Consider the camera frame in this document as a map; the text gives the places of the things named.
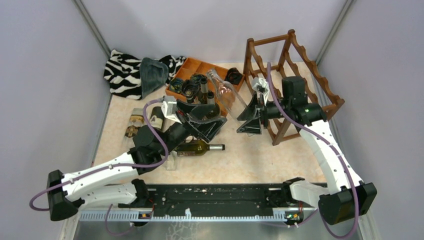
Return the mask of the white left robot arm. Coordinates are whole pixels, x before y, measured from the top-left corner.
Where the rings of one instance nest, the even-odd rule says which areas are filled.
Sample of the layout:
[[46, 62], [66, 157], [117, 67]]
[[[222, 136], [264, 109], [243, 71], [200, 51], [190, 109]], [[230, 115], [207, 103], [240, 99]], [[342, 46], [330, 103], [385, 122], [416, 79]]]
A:
[[139, 176], [164, 164], [190, 136], [210, 142], [227, 122], [225, 117], [206, 118], [211, 104], [186, 103], [170, 96], [149, 104], [156, 104], [173, 120], [166, 131], [146, 122], [134, 138], [134, 147], [112, 160], [72, 173], [54, 170], [48, 174], [46, 195], [51, 221], [66, 220], [88, 206], [146, 206], [150, 193]]

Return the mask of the dark wine bottle lying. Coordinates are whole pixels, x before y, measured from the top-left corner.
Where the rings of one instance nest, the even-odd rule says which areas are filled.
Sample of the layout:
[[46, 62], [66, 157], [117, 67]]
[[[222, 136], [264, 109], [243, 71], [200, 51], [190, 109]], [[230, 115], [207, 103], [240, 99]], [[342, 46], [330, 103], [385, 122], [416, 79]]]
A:
[[149, 122], [151, 126], [157, 130], [162, 130], [165, 124], [165, 116], [160, 106], [152, 108]]

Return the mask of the standing clear bottle black cap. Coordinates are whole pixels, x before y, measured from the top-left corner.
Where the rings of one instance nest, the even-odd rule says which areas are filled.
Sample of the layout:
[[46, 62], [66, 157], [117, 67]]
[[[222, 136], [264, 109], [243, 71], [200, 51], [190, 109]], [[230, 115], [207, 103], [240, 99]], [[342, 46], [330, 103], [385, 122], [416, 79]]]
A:
[[184, 95], [186, 97], [186, 102], [189, 104], [196, 104], [197, 102], [197, 91], [193, 89], [187, 89], [184, 92]]

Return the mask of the green wine bottle lying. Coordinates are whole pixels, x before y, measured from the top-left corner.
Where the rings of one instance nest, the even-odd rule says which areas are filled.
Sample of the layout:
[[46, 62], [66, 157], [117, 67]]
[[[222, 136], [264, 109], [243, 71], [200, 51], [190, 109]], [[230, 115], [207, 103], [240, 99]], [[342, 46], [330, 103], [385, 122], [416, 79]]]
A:
[[201, 139], [194, 139], [178, 145], [174, 151], [179, 157], [203, 156], [208, 151], [224, 151], [225, 144], [208, 144]]

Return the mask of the zebra striped cloth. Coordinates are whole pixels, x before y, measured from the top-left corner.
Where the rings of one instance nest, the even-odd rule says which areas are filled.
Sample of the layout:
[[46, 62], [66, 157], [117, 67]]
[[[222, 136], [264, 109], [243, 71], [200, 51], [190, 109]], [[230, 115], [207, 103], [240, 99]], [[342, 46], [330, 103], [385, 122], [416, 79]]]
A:
[[[165, 85], [169, 85], [187, 57], [166, 55], [154, 60], [160, 61], [168, 67], [169, 73]], [[103, 78], [108, 82], [111, 94], [131, 100], [142, 100], [141, 61], [142, 59], [116, 49], [110, 52], [109, 59], [105, 63]]]

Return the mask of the small clear glass bottle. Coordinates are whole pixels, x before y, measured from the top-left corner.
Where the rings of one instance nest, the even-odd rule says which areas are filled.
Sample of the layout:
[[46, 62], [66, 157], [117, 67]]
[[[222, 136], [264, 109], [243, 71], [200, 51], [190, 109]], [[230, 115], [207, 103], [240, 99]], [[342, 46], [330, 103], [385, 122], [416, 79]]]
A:
[[172, 151], [165, 163], [163, 164], [166, 171], [176, 171], [177, 170], [177, 153]]

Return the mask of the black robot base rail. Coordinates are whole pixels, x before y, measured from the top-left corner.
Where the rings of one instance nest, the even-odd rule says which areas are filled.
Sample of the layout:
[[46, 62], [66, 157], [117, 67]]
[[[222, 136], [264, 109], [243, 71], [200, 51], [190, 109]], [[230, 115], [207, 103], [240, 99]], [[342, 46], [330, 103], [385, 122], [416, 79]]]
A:
[[84, 210], [80, 221], [108, 222], [302, 222], [316, 208], [290, 203], [281, 183], [152, 184], [142, 208]]

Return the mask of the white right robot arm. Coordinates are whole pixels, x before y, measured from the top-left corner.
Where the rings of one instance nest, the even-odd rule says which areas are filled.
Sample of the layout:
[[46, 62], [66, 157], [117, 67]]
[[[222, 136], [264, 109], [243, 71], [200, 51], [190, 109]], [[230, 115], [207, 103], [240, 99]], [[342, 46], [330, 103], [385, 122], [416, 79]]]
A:
[[259, 135], [269, 120], [283, 118], [295, 125], [313, 151], [327, 186], [301, 177], [287, 180], [281, 193], [283, 203], [295, 206], [303, 202], [313, 206], [329, 225], [367, 214], [377, 195], [375, 185], [364, 183], [352, 169], [332, 135], [326, 113], [318, 103], [309, 102], [303, 78], [286, 77], [282, 86], [283, 97], [269, 101], [269, 82], [255, 77], [251, 101], [236, 119], [241, 123], [239, 134]]

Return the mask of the black rolled item right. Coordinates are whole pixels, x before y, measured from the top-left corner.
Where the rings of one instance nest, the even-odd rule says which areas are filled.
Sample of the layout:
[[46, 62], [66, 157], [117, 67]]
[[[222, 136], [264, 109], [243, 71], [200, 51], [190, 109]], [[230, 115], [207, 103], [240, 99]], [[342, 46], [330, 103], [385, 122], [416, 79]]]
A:
[[224, 80], [232, 85], [239, 85], [242, 78], [243, 75], [239, 72], [239, 70], [236, 67], [232, 67], [228, 69]]

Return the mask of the standing dark wine bottle back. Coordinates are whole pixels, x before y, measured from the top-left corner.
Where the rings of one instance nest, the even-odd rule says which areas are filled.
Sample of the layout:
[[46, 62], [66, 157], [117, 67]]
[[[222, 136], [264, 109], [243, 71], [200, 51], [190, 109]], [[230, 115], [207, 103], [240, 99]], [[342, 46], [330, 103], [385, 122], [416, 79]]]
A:
[[201, 104], [207, 104], [208, 102], [208, 79], [206, 77], [203, 77], [200, 80], [200, 91], [198, 94], [198, 100]]

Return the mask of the orange wooden compartment tray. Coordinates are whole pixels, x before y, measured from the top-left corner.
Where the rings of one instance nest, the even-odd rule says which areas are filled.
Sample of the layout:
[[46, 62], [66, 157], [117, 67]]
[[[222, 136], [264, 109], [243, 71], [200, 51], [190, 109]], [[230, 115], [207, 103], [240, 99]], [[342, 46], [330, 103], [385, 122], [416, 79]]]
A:
[[245, 76], [236, 67], [227, 69], [189, 57], [171, 76], [166, 95], [192, 104], [214, 105], [205, 118], [240, 114], [247, 106], [239, 93]]

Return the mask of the clear liquor bottle gold label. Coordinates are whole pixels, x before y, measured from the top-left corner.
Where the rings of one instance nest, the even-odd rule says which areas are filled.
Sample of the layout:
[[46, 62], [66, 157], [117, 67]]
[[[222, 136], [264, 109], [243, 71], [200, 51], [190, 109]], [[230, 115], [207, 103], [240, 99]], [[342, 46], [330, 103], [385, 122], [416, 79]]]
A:
[[133, 138], [137, 135], [139, 129], [145, 124], [145, 118], [142, 108], [134, 108], [128, 119], [127, 127], [123, 135], [122, 144], [130, 149], [135, 146]]

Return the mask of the wooden wine rack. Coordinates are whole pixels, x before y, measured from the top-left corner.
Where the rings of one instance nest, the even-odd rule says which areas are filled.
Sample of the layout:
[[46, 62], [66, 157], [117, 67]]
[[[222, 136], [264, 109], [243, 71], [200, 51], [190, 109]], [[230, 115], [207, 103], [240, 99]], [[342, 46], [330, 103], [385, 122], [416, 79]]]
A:
[[[264, 66], [263, 59], [256, 52], [256, 47], [274, 42], [284, 41], [284, 45], [276, 65]], [[312, 76], [317, 80], [318, 85], [329, 98], [330, 103], [320, 106], [318, 97], [311, 91], [307, 80], [301, 76], [298, 66], [291, 60], [289, 49], [293, 46], [302, 61], [308, 67]], [[283, 141], [291, 140], [300, 136], [299, 133], [287, 134], [292, 123], [287, 120], [279, 111], [282, 107], [284, 112], [299, 124], [311, 126], [316, 120], [330, 120], [345, 103], [339, 95], [334, 94], [328, 80], [321, 76], [315, 61], [308, 58], [304, 46], [298, 44], [295, 30], [290, 29], [287, 34], [269, 37], [260, 40], [249, 38], [246, 42], [243, 73], [249, 77], [270, 77], [271, 72], [278, 72], [282, 79], [282, 90], [274, 89], [277, 94], [277, 101], [267, 101], [268, 127], [266, 129], [272, 140], [272, 145], [276, 146]], [[252, 96], [257, 92], [252, 89], [252, 82], [248, 83], [248, 88]]]

